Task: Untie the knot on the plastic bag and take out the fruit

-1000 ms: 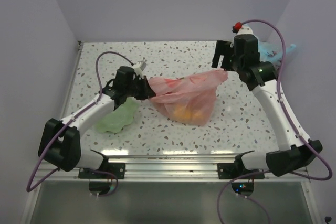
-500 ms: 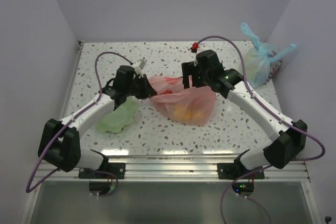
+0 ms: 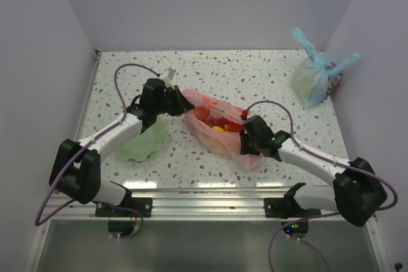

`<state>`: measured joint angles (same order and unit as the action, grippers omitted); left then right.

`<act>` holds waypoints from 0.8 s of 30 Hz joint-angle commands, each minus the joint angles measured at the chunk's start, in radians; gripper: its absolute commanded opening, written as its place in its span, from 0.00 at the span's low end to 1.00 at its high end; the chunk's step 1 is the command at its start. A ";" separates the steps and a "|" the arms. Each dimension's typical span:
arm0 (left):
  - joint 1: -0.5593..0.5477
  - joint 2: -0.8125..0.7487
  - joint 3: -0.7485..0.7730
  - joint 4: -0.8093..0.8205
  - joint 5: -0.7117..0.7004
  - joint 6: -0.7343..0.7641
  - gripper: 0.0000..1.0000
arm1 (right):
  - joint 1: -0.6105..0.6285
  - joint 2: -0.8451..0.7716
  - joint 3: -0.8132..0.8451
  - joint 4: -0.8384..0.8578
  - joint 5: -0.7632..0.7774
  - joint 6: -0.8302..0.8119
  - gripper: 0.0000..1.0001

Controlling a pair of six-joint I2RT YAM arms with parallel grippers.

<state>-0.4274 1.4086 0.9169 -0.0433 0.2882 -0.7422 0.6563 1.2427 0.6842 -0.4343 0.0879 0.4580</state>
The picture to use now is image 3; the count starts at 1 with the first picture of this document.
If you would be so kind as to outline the pink plastic bag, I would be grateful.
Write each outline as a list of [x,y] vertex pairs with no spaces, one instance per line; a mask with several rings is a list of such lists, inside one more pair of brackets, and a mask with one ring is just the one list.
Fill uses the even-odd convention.
[[231,157],[241,168],[253,170],[262,156],[240,153],[242,109],[194,89],[184,90],[183,95],[194,106],[185,114],[184,122],[198,141],[215,154]]

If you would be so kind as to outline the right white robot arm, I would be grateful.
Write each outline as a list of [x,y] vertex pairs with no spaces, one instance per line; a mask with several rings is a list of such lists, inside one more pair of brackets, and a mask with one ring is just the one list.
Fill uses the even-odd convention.
[[244,120],[243,126],[241,154],[262,155],[296,166],[325,183],[319,187],[297,183],[281,199],[265,200],[267,217],[306,217],[332,211],[361,227],[387,200],[382,183],[366,160],[336,159],[314,150],[288,132],[273,132],[258,115]]

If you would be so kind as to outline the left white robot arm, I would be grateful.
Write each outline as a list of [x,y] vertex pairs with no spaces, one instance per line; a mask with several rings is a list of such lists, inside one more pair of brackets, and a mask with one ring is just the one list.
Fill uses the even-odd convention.
[[49,178],[51,189],[81,204],[106,203],[116,215],[128,215],[133,202],[127,188],[102,180],[101,163],[125,142],[143,134],[158,116],[179,116],[193,108],[176,85],[148,79],[141,95],[116,121],[80,141],[60,144]]

